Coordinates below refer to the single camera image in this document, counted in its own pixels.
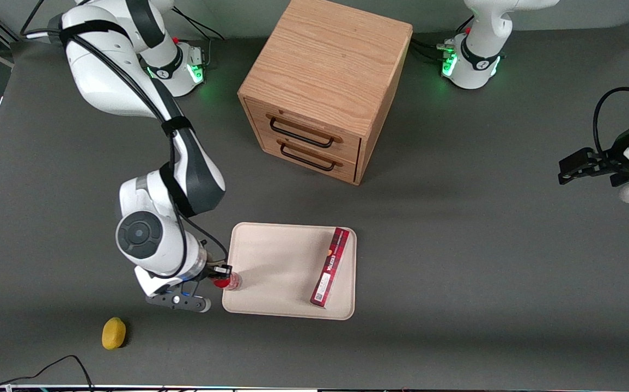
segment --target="red box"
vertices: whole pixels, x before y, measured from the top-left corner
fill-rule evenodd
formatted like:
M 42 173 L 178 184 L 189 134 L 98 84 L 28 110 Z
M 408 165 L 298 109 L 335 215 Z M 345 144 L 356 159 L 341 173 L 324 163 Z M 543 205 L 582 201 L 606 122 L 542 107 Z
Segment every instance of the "red box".
M 314 305 L 325 307 L 326 300 L 329 298 L 329 290 L 334 285 L 334 277 L 336 276 L 336 270 L 339 268 L 341 256 L 344 255 L 344 248 L 346 248 L 346 240 L 349 238 L 349 233 L 349 231 L 342 228 L 336 228 L 336 231 L 334 231 L 334 238 L 331 240 L 324 268 L 321 270 L 319 281 L 317 281 L 312 297 L 309 299 L 309 302 L 314 303 Z

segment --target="small bottle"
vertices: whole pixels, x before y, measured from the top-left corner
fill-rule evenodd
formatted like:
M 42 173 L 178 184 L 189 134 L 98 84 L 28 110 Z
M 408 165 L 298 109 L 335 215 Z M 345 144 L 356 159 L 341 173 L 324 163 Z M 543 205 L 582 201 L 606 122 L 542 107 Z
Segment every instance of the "small bottle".
M 221 288 L 222 290 L 237 290 L 242 285 L 242 277 L 238 273 L 233 272 L 227 279 L 213 279 L 213 285 Z

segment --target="table surface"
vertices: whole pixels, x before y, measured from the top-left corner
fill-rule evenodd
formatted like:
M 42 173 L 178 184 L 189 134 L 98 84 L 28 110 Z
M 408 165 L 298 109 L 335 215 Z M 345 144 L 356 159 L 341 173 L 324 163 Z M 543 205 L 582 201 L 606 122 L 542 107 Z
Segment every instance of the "table surface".
M 164 135 L 90 107 L 60 49 L 18 45 L 0 108 L 0 381 L 76 354 L 97 384 L 629 390 L 629 205 L 606 177 L 557 180 L 593 144 L 598 98 L 629 85 L 629 25 L 516 32 L 479 91 L 409 55 L 359 187 L 260 151 L 236 92 L 263 44 L 214 42 L 207 82 L 178 99 L 227 182 L 194 220 L 225 242 L 240 222 L 353 228 L 356 313 L 230 314 L 208 285 L 206 314 L 145 303 L 114 206 L 167 159 Z M 629 95 L 603 111 L 610 144 Z M 110 317 L 130 328 L 113 352 Z M 83 377 L 61 363 L 40 382 Z

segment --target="green led light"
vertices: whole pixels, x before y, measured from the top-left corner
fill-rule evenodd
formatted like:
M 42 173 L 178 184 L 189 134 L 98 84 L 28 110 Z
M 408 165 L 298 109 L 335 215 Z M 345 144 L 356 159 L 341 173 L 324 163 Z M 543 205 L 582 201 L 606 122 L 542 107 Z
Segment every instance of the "green led light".
M 186 64 L 188 72 L 191 74 L 193 81 L 197 84 L 203 81 L 203 67 L 200 65 Z
M 498 68 L 498 62 L 500 62 L 500 56 L 496 59 L 496 64 L 493 65 L 493 70 L 491 71 L 491 76 L 496 74 L 496 69 Z
M 452 54 L 448 59 L 444 61 L 443 74 L 447 77 L 449 77 L 449 75 L 452 75 L 452 71 L 454 70 L 455 64 L 457 64 L 457 55 Z

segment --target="round joint cover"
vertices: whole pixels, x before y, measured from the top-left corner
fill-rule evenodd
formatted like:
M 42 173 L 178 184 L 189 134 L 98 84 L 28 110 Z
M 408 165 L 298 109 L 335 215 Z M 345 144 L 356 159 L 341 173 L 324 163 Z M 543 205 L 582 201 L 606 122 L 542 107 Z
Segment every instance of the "round joint cover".
M 162 240 L 162 223 L 149 211 L 137 211 L 126 216 L 115 233 L 120 249 L 136 259 L 152 256 Z

